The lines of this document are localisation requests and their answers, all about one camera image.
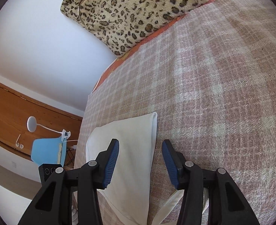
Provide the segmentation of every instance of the blue chair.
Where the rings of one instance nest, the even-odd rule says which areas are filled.
[[[66,157],[66,142],[64,139],[62,143],[61,136],[59,138],[48,138],[48,139],[36,139],[33,142],[31,159],[38,166],[48,163],[48,164],[61,164],[64,166]],[[62,145],[61,160],[58,163],[60,145]]]

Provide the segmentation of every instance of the door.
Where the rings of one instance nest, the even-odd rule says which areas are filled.
[[[71,137],[68,140],[77,140],[79,137],[81,117],[55,109],[26,96],[21,97],[20,93],[0,84],[0,143],[27,156],[27,159],[31,155],[35,139],[61,136],[59,133],[40,126],[37,126],[34,133],[29,132],[27,119],[30,116],[36,117],[37,123],[56,131],[63,129],[71,131]],[[24,145],[23,149],[16,147],[17,139],[19,144]],[[77,141],[67,143],[68,146],[76,144]]]

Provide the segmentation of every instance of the checkered blanket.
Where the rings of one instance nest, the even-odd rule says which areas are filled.
[[[225,168],[261,225],[276,219],[276,7],[215,0],[119,66],[88,97],[75,167],[95,127],[156,111],[148,224],[174,192],[161,145],[201,168]],[[121,224],[99,197],[103,223]],[[180,204],[164,222],[177,219]]]

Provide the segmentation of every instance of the leopard print pillow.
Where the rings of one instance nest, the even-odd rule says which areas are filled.
[[[208,0],[63,0],[61,12],[121,57],[174,18]]]

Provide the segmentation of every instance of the orange floral fabric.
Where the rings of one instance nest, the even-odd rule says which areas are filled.
[[[117,58],[101,75],[100,79],[94,86],[94,89],[92,92],[94,92],[104,81],[105,79],[120,65],[123,64],[125,60],[130,58],[135,52],[138,51],[139,47],[149,41],[151,41],[153,38],[157,37],[158,35],[162,34],[164,31],[168,30],[171,26],[173,26],[177,21],[181,20],[183,17],[187,16],[188,14],[184,14],[183,16],[177,17],[176,19],[172,20],[170,23],[165,25],[164,27],[158,29],[156,32],[151,34],[150,36],[146,37],[144,40],[142,40],[140,43],[138,43],[136,46],[134,46],[130,51],[128,51],[125,55],[123,55],[121,58]]]

